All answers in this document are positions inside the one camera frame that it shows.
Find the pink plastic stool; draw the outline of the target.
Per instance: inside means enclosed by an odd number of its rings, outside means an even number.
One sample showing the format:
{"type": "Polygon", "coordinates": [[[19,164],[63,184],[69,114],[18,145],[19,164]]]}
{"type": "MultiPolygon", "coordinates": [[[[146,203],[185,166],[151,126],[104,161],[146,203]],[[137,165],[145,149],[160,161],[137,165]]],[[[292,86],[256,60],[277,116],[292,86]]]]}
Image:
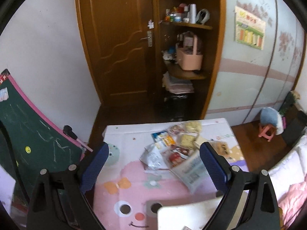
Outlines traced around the pink plastic stool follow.
{"type": "Polygon", "coordinates": [[[275,134],[276,134],[276,128],[273,125],[268,124],[263,126],[259,124],[258,137],[265,138],[268,142],[270,142],[275,134]]]}

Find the oats protein stick packet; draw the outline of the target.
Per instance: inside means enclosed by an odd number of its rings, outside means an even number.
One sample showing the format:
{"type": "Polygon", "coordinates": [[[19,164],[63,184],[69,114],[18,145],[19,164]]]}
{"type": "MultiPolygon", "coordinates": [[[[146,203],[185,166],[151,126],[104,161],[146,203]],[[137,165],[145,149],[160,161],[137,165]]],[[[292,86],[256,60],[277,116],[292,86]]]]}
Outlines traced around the oats protein stick packet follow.
{"type": "Polygon", "coordinates": [[[170,135],[160,135],[159,140],[161,140],[167,147],[175,145],[175,140],[170,135]]]}

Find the large white blue snack bag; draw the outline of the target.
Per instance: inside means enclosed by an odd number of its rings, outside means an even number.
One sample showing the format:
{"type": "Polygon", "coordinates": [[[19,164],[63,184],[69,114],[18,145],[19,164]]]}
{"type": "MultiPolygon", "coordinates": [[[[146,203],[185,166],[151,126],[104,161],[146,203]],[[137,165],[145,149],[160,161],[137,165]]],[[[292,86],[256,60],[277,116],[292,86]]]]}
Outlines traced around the large white blue snack bag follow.
{"type": "Polygon", "coordinates": [[[189,191],[194,194],[209,176],[202,162],[199,150],[196,150],[187,160],[171,168],[171,172],[177,176],[189,191]]]}

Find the orange biscuit pack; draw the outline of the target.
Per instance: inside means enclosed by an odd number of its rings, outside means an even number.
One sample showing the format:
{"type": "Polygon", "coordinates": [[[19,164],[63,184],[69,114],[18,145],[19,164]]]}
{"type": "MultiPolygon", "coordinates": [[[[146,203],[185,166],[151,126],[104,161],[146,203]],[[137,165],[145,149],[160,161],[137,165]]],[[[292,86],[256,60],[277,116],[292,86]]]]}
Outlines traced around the orange biscuit pack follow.
{"type": "Polygon", "coordinates": [[[210,144],[218,155],[223,156],[225,158],[230,157],[230,150],[226,142],[211,141],[210,144]]]}

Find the pink storage basket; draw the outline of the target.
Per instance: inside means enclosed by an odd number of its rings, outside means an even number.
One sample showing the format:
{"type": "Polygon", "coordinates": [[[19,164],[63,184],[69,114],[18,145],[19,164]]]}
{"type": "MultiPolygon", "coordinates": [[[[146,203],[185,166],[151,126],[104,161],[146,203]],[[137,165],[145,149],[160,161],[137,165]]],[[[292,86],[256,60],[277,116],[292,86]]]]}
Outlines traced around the pink storage basket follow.
{"type": "Polygon", "coordinates": [[[184,35],[183,46],[176,49],[176,61],[183,71],[200,71],[203,54],[199,49],[198,36],[184,35]]]}

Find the white silver snack bag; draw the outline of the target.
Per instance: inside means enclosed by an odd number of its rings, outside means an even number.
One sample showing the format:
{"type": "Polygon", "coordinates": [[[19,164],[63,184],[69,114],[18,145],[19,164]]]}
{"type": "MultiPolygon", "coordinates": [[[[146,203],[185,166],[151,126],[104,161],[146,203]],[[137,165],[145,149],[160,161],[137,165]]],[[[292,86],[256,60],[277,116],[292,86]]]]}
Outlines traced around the white silver snack bag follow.
{"type": "Polygon", "coordinates": [[[167,152],[168,147],[159,141],[146,146],[139,159],[148,170],[168,170],[169,166],[165,161],[167,152]]]}

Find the cream wafer pack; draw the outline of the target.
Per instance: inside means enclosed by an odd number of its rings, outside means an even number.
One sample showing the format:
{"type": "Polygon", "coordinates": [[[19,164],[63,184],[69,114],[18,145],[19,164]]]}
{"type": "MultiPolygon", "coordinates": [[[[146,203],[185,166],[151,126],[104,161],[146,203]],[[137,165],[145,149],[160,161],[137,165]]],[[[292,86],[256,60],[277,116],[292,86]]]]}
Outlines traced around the cream wafer pack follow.
{"type": "Polygon", "coordinates": [[[196,137],[196,139],[194,140],[194,146],[196,149],[200,149],[201,145],[204,143],[204,142],[208,142],[209,140],[205,139],[204,137],[202,137],[201,135],[198,135],[196,137]]]}

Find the nut cluster packet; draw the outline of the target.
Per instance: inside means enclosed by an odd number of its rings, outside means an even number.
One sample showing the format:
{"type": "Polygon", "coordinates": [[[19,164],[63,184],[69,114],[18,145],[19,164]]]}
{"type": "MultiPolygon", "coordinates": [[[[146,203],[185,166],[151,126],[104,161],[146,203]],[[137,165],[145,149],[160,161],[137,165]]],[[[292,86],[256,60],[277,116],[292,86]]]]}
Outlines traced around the nut cluster packet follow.
{"type": "Polygon", "coordinates": [[[179,135],[185,132],[185,128],[182,124],[175,124],[175,125],[169,126],[169,128],[167,129],[167,132],[171,135],[179,135]]]}

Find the folded towels stack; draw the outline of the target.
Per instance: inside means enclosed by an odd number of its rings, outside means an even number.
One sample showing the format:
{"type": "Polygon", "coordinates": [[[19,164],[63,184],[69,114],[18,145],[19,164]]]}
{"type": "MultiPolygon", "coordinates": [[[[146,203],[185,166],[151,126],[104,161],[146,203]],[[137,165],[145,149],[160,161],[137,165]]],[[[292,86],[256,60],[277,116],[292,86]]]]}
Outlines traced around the folded towels stack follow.
{"type": "Polygon", "coordinates": [[[169,75],[169,72],[163,74],[162,86],[172,94],[194,93],[194,87],[191,81],[175,78],[169,75]]]}

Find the green chalkboard pink frame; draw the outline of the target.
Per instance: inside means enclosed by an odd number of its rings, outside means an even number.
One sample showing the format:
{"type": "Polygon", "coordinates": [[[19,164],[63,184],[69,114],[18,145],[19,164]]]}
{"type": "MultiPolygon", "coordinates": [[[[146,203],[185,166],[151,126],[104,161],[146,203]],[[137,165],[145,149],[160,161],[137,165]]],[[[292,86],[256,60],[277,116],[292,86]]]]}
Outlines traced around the green chalkboard pink frame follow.
{"type": "Polygon", "coordinates": [[[1,166],[16,181],[13,207],[27,212],[40,171],[64,171],[85,151],[29,100],[8,70],[1,72],[1,166]]]}

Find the blue white snack packet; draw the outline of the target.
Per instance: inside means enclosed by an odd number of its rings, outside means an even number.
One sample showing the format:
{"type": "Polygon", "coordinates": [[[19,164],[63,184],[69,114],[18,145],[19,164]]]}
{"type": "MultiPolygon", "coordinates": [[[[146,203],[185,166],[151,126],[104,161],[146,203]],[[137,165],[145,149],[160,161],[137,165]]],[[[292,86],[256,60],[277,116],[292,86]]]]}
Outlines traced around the blue white snack packet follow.
{"type": "Polygon", "coordinates": [[[153,137],[154,142],[159,142],[163,140],[164,138],[169,136],[169,133],[167,131],[159,131],[152,133],[151,136],[153,137]]]}

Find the red round snack packet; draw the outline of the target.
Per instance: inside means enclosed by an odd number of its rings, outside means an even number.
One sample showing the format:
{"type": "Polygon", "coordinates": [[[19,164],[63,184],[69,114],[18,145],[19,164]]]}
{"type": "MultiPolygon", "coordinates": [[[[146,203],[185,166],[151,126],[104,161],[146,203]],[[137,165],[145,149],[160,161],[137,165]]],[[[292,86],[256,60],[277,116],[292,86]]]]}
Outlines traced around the red round snack packet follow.
{"type": "Polygon", "coordinates": [[[178,152],[172,152],[169,155],[169,162],[172,167],[176,167],[180,165],[181,163],[183,163],[184,161],[185,161],[185,158],[182,158],[182,156],[178,152]]]}

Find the white pillow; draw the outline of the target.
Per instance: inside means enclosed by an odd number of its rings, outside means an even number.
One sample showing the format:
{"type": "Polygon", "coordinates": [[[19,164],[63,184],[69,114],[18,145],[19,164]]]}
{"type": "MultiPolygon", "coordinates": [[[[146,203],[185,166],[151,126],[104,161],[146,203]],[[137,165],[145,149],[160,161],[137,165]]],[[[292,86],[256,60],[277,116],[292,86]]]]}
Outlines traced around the white pillow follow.
{"type": "Polygon", "coordinates": [[[295,147],[268,172],[278,202],[286,196],[291,185],[304,181],[306,162],[306,135],[303,135],[295,147]]]}

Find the red white snack packet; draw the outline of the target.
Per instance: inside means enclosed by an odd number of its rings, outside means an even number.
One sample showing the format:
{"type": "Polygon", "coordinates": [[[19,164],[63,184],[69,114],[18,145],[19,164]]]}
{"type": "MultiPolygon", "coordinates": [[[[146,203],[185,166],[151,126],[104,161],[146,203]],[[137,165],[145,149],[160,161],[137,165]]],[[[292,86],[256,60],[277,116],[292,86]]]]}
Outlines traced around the red white snack packet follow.
{"type": "Polygon", "coordinates": [[[179,155],[184,159],[187,159],[194,152],[191,149],[187,149],[187,148],[177,146],[177,145],[169,146],[169,151],[171,151],[173,153],[179,153],[179,155]]]}

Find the yellow puff snack bag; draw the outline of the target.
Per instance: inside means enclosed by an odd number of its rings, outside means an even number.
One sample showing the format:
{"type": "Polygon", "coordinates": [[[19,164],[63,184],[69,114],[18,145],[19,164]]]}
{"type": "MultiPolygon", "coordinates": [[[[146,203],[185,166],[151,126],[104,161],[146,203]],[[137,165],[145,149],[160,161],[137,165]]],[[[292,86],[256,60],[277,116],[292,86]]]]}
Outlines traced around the yellow puff snack bag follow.
{"type": "Polygon", "coordinates": [[[202,125],[199,121],[188,121],[184,123],[186,132],[200,133],[202,131],[202,125]]]}

